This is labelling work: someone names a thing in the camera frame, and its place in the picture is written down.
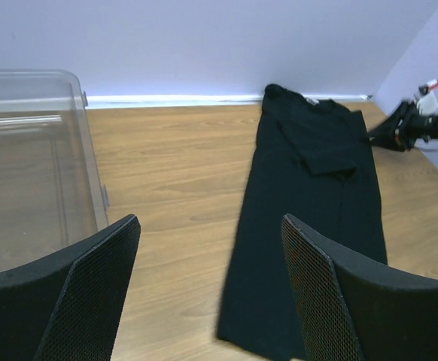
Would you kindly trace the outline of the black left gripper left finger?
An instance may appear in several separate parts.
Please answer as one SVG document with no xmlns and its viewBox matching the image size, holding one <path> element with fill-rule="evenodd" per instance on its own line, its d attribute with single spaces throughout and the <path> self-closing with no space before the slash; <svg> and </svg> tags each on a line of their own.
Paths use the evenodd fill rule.
<svg viewBox="0 0 438 361">
<path fill-rule="evenodd" d="M 0 272 L 0 360 L 109 360 L 140 233 L 130 214 Z"/>
</svg>

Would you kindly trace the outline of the black t shirt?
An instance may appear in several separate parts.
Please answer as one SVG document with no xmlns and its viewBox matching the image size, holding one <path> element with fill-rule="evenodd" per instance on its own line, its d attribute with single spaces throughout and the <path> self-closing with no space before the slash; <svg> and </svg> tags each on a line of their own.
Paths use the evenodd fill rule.
<svg viewBox="0 0 438 361">
<path fill-rule="evenodd" d="M 216 336 L 271 360 L 304 359 L 281 240 L 299 220 L 386 262 L 379 182 L 360 111 L 266 87 Z"/>
</svg>

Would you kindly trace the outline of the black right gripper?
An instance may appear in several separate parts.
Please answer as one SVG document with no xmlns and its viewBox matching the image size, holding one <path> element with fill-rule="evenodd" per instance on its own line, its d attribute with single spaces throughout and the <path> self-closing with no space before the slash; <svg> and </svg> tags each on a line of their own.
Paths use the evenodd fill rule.
<svg viewBox="0 0 438 361">
<path fill-rule="evenodd" d="M 371 145 L 393 151 L 411 150 L 416 139 L 409 134 L 408 126 L 418 115 L 414 101 L 402 101 L 392 114 L 367 132 Z"/>
</svg>

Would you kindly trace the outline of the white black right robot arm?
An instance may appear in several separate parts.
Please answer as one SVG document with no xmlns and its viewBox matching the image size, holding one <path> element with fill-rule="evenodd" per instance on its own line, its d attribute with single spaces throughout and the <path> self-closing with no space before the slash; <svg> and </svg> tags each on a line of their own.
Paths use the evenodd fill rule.
<svg viewBox="0 0 438 361">
<path fill-rule="evenodd" d="M 437 87 L 438 80 L 431 80 L 418 87 L 413 99 L 402 100 L 383 122 L 368 131 L 371 145 L 405 152 L 419 139 L 425 143 L 438 140 Z"/>
</svg>

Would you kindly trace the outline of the clear plastic storage bin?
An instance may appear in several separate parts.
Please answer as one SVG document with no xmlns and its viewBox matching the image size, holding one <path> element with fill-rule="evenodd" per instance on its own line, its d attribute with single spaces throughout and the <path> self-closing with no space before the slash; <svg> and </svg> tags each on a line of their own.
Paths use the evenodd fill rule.
<svg viewBox="0 0 438 361">
<path fill-rule="evenodd" d="M 58 70 L 0 70 L 0 272 L 108 225 L 87 97 Z"/>
</svg>

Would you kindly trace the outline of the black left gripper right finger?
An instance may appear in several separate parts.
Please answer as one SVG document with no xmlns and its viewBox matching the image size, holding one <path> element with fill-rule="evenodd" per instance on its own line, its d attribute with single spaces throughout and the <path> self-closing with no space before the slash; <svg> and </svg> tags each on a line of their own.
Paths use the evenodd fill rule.
<svg viewBox="0 0 438 361">
<path fill-rule="evenodd" d="M 291 214 L 281 238 L 308 360 L 438 360 L 438 280 L 370 259 Z"/>
</svg>

